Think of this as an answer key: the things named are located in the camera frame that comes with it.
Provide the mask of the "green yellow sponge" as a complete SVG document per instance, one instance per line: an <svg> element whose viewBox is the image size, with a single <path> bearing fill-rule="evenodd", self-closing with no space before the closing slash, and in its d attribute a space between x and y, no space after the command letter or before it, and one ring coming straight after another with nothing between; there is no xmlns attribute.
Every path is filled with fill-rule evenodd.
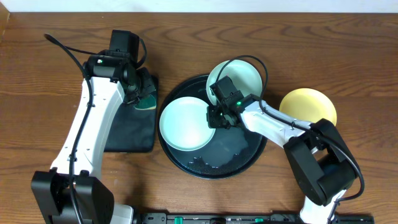
<svg viewBox="0 0 398 224"><path fill-rule="evenodd" d="M147 95L144 98L141 98L140 101L134 105L136 110L154 110L157 107L157 98L153 95Z"/></svg>

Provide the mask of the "light green back plate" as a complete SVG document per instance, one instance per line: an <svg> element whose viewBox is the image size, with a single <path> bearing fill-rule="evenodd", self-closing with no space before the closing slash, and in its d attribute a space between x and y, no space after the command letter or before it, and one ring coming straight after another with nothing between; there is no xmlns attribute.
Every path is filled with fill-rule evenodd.
<svg viewBox="0 0 398 224"><path fill-rule="evenodd" d="M218 64L207 78L206 93L212 105L216 105L217 99L216 96L212 94L210 86L216 82L220 70L226 63L227 61ZM230 77L234 86L241 91L243 96L248 96L251 93L260 96L262 91L262 78L256 68L250 63L243 60L232 61L223 69L220 79L225 76Z"/></svg>

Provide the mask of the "light green plate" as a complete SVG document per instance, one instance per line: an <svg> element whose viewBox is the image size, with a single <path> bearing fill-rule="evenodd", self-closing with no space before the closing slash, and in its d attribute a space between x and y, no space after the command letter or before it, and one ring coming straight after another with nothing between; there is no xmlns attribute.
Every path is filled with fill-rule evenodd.
<svg viewBox="0 0 398 224"><path fill-rule="evenodd" d="M160 115L160 135L179 151L195 151L210 142L216 129L208 125L208 103L192 96L171 101Z"/></svg>
<svg viewBox="0 0 398 224"><path fill-rule="evenodd" d="M212 105L216 105L217 99L216 96L212 94L210 86L216 82L220 70L226 63L227 61L218 64L207 78L206 93ZM250 63L243 60L232 61L223 69L220 79L225 76L230 77L234 86L241 91L243 96L248 96L251 93L260 96L262 91L262 78L256 68Z"/></svg>

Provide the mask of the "light green front plate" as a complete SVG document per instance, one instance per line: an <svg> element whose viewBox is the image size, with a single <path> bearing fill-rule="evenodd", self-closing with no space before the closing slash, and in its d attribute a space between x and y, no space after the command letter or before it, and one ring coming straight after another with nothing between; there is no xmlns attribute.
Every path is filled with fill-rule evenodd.
<svg viewBox="0 0 398 224"><path fill-rule="evenodd" d="M210 142L216 129L208 125L208 103L192 96L171 101L160 115L160 135L179 151L195 151Z"/></svg>

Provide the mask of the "yellow plate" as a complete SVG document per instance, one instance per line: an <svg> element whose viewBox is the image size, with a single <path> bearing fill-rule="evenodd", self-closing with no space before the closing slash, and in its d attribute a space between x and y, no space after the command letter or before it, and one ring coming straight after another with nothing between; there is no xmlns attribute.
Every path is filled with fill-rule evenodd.
<svg viewBox="0 0 398 224"><path fill-rule="evenodd" d="M316 123L322 118L335 126L337 113L332 101L318 90L299 88L286 94L279 111L291 117Z"/></svg>

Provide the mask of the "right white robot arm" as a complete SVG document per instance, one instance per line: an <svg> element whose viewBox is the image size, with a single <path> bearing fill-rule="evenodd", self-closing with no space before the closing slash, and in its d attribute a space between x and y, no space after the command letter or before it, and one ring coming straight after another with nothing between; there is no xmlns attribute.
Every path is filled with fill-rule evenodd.
<svg viewBox="0 0 398 224"><path fill-rule="evenodd" d="M300 219L305 223L332 223L355 179L363 180L359 165L335 126L326 119L316 123L288 116L258 96L240 93L211 96L208 122L212 128L240 127L258 133L284 149L305 195Z"/></svg>

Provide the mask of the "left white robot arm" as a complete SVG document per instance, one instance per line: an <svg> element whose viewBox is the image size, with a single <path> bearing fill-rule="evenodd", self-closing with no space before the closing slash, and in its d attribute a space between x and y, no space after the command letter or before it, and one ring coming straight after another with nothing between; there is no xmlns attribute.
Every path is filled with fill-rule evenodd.
<svg viewBox="0 0 398 224"><path fill-rule="evenodd" d="M101 182L106 152L150 152L155 141L158 78L127 60L92 55L67 139L31 189L46 223L138 223Z"/></svg>

